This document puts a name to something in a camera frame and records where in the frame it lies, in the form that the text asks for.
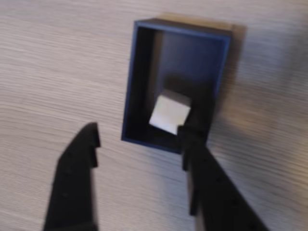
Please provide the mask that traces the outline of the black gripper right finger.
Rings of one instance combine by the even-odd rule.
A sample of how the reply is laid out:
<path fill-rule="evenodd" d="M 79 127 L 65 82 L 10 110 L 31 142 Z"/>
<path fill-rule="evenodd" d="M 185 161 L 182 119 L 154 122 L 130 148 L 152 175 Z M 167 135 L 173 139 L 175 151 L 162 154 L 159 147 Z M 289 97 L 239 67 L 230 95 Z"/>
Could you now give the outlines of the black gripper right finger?
<path fill-rule="evenodd" d="M 188 176 L 189 213 L 197 231 L 266 231 L 203 140 L 202 131 L 179 126 L 182 168 Z"/>

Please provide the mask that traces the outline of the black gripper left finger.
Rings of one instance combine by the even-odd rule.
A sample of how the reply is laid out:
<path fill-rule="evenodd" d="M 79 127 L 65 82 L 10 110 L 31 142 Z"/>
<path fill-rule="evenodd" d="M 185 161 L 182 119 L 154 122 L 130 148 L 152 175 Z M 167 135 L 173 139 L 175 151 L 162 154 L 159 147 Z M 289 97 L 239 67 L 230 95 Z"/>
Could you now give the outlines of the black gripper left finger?
<path fill-rule="evenodd" d="M 101 146 L 98 125 L 86 124 L 60 155 L 43 226 L 45 231 L 97 231 L 92 170 Z"/>

